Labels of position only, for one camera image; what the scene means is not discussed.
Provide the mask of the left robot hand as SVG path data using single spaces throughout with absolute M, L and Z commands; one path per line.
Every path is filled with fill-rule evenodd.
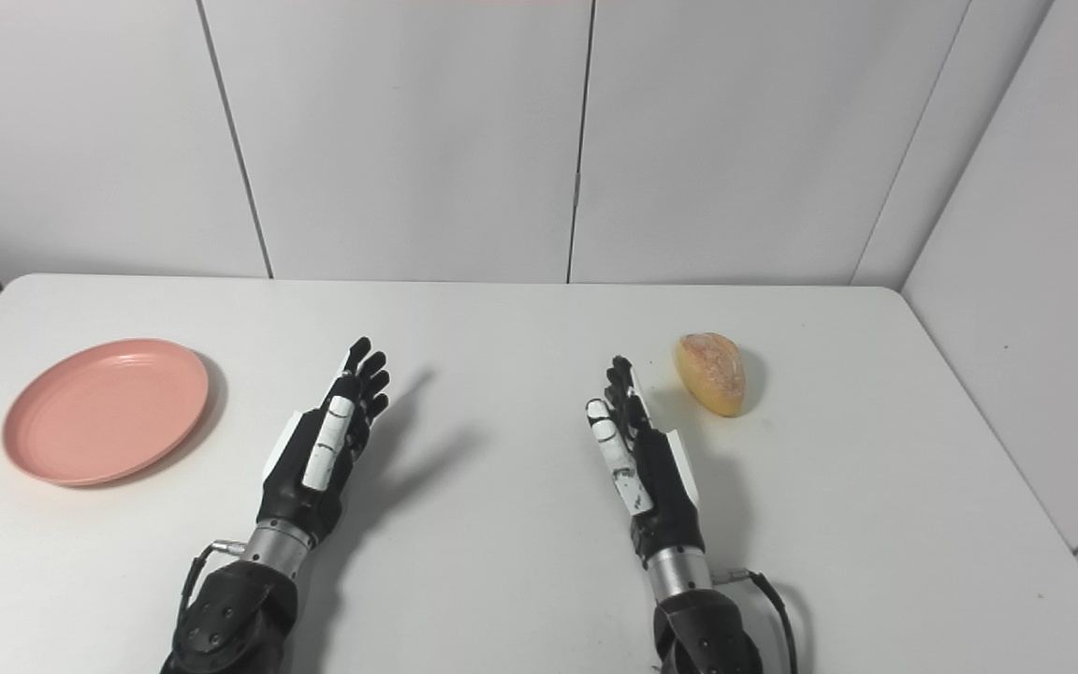
M 348 348 L 324 400 L 288 426 L 262 483 L 258 523 L 287 524 L 315 547 L 342 515 L 342 491 L 362 457 L 373 423 L 389 405 L 386 354 L 362 336 Z

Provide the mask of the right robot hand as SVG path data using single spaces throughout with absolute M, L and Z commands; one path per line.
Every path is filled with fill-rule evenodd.
M 667 549 L 705 550 L 700 512 L 677 460 L 675 436 L 654 425 L 628 359 L 612 358 L 605 376 L 603 396 L 586 402 L 588 426 L 632 518 L 634 554 L 648 567 Z

